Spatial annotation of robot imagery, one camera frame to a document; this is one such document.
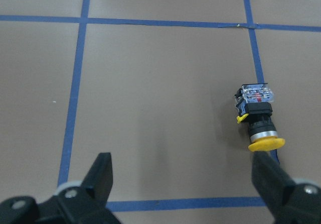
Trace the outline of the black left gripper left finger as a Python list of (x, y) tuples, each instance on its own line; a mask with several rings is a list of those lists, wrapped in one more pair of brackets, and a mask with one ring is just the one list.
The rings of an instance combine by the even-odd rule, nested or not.
[(80, 187), (102, 207), (106, 207), (112, 189), (111, 153), (98, 154)]

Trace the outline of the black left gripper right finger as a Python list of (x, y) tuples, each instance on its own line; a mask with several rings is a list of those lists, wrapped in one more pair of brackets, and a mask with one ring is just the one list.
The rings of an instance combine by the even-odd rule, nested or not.
[(251, 180), (267, 206), (285, 205), (296, 186), (280, 165), (262, 151), (253, 154)]

